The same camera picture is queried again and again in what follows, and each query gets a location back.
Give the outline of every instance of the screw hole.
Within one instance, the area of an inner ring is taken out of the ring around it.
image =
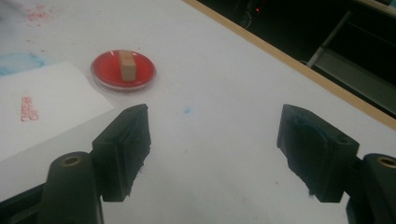
[[[396,160],[394,160],[394,159],[386,158],[386,157],[380,157],[377,160],[383,166],[386,166],[386,167],[392,168],[392,169],[396,169]]]
[[[74,166],[81,162],[81,157],[68,157],[61,162],[62,166]]]

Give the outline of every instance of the white paper sheet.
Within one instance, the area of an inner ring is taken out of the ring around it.
[[[70,63],[2,76],[0,90],[0,161],[114,108]]]

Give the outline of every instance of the blue stain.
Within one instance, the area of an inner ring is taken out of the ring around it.
[[[192,111],[192,108],[186,107],[183,112],[184,112],[184,114],[190,114],[191,111]]]
[[[39,68],[44,66],[44,64],[44,61],[34,54],[12,53],[0,55],[0,76]]]

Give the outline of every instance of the dark floor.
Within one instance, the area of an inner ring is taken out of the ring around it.
[[[248,31],[302,63],[309,61],[337,23],[351,10],[352,17],[329,48],[396,88],[394,18],[390,20],[366,7],[355,6],[349,0],[198,1],[243,27],[249,24]],[[253,7],[248,6],[249,1],[254,2]],[[378,108],[396,118],[394,113]]]

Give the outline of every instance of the red dish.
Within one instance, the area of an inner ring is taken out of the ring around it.
[[[92,63],[92,74],[99,84],[110,89],[131,91],[146,87],[154,78],[154,64],[144,55],[131,51],[136,64],[136,80],[122,80],[118,50],[101,54]]]

